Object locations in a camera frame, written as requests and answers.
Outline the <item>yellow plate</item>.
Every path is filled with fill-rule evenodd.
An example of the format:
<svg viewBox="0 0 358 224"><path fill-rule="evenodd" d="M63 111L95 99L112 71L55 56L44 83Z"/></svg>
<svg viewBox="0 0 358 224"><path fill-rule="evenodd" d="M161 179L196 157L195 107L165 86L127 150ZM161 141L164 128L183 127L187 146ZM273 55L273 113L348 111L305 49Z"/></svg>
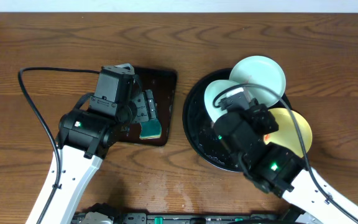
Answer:
<svg viewBox="0 0 358 224"><path fill-rule="evenodd" d="M295 125L293 124L293 120L288 113L288 110L286 108L272 108L269 109L269 111L275 117L275 120L279 125L279 129L276 132L266 134L264 136L264 143L268 144L272 142L278 144L288 148L297 156L304 157ZM296 122L300 128L306 152L308 152L313 140L311 127L302 115L296 111L293 111L293 115L295 116Z"/></svg>

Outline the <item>green scrubbing sponge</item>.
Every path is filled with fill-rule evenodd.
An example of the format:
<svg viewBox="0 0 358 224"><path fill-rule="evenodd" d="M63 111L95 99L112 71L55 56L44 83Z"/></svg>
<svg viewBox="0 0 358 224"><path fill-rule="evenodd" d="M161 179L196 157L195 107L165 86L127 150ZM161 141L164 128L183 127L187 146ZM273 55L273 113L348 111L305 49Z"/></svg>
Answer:
<svg viewBox="0 0 358 224"><path fill-rule="evenodd" d="M158 119L151 119L140 124L140 139L158 139L162 134L162 126Z"/></svg>

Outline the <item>small light green plate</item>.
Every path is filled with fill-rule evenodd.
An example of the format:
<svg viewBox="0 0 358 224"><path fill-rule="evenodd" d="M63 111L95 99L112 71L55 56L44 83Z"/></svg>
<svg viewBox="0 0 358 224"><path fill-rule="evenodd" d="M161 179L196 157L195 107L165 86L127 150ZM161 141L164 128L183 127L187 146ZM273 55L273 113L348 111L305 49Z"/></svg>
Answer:
<svg viewBox="0 0 358 224"><path fill-rule="evenodd" d="M239 84L238 82L232 80L216 80L211 82L206 87L204 92L204 103L205 103L206 111L208 112L208 115L211 118L212 122L215 123L218 118L220 118L221 116L227 113L227 110L222 110L221 108L215 108L213 106L213 100L215 99L215 97L220 92L238 84ZM224 97L229 97L237 93L242 93L248 102L250 102L254 98L254 96L248 91L246 87L242 87L242 88L236 88L235 90L231 90L225 93L223 96L220 96L216 101L216 103L218 103L218 101L223 99Z"/></svg>

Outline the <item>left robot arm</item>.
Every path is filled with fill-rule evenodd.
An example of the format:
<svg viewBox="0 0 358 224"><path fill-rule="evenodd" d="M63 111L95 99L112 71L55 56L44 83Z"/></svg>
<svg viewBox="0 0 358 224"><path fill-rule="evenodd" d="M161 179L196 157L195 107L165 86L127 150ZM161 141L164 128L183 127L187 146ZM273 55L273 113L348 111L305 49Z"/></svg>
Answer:
<svg viewBox="0 0 358 224"><path fill-rule="evenodd" d="M28 223L70 223L86 186L109 148L139 124L139 138L158 139L162 125L157 118L151 90L143 90L134 67L105 66L98 72L93 93L84 94L73 109L62 116L56 137L34 105L18 74L22 92L40 120L53 146L48 176L27 219Z"/></svg>

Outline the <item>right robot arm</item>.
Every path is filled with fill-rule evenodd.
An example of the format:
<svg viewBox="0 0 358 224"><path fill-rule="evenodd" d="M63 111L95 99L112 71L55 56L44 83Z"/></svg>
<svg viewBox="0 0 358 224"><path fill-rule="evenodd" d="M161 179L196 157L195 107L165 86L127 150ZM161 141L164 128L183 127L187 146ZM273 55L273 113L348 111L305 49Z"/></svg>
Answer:
<svg viewBox="0 0 358 224"><path fill-rule="evenodd" d="M286 112L295 129L300 151L264 138L282 131L273 110L257 100L232 96L214 107L225 111L214 130L246 179L264 192L272 192L309 213L321 223L358 223L358 206L332 188L307 161L300 127L292 111Z"/></svg>

